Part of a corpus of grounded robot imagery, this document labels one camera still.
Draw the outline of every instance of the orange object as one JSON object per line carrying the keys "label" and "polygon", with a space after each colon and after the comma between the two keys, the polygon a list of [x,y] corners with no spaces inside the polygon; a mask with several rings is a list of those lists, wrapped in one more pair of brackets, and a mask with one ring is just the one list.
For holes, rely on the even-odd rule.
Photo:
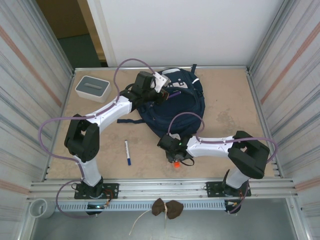
{"label": "orange object", "polygon": [[180,162],[176,161],[173,163],[175,168],[180,168]]}

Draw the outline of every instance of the orange stripe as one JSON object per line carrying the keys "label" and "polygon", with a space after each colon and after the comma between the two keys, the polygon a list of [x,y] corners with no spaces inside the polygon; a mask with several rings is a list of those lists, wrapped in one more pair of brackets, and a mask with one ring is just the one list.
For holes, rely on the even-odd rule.
{"label": "orange stripe", "polygon": [[320,186],[320,176],[312,178],[312,179],[310,179],[308,181],[304,181],[304,182],[301,182],[301,183],[295,185],[295,189],[298,192],[301,192],[301,191],[305,191],[307,189],[310,189],[310,188],[313,188],[313,187],[316,187],[316,186]]}
{"label": "orange stripe", "polygon": [[0,36],[6,42],[6,44],[12,49],[12,51],[17,55],[17,57],[21,60],[24,66],[30,71],[31,74],[37,79],[43,88],[48,92],[48,94],[53,98],[56,104],[59,107],[62,106],[61,101],[59,98],[54,94],[54,92],[50,89],[50,87],[46,84],[46,82],[42,79],[40,74],[36,71],[36,69],[31,65],[28,59],[24,56],[24,54],[19,50],[17,45],[12,41],[9,35],[5,32],[5,30],[0,26]]}
{"label": "orange stripe", "polygon": [[0,189],[8,190],[18,194],[24,194],[24,195],[29,194],[29,189],[8,181],[1,180],[1,179],[0,179]]}
{"label": "orange stripe", "polygon": [[266,92],[266,94],[261,99],[261,103],[264,104],[266,99],[269,97],[269,95],[272,93],[272,91],[276,88],[276,86],[279,84],[279,82],[284,78],[284,76],[287,74],[287,72],[290,70],[290,68],[293,66],[293,64],[297,61],[297,59],[304,53],[304,51],[309,47],[309,45],[313,42],[313,40],[316,38],[316,36],[320,33],[320,22],[316,25],[316,27],[312,30],[312,32],[309,34],[309,36],[306,38],[306,40],[302,43],[299,50],[296,52],[296,54],[293,56],[291,61],[288,63],[288,65],[282,70],[280,75],[276,78],[274,83],[271,85],[270,89]]}

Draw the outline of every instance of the white marker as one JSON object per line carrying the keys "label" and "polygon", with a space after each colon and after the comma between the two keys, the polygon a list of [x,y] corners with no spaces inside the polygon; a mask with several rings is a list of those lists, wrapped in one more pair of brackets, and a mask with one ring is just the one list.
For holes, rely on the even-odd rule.
{"label": "white marker", "polygon": [[130,166],[131,165],[131,160],[130,160],[130,155],[129,155],[128,141],[125,140],[124,144],[125,144],[125,150],[126,150],[126,158],[128,160],[128,165]]}

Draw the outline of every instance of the doorway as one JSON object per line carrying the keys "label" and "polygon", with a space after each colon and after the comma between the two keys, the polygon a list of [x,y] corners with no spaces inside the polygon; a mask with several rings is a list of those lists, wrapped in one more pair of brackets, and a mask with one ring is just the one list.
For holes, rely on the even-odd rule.
{"label": "doorway", "polygon": [[107,67],[87,0],[36,0],[73,69]]}

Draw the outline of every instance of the white wall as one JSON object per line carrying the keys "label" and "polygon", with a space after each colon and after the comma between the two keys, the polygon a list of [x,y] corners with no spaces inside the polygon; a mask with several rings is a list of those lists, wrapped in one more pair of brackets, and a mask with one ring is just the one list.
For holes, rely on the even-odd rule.
{"label": "white wall", "polygon": [[88,0],[110,67],[247,65],[282,2]]}

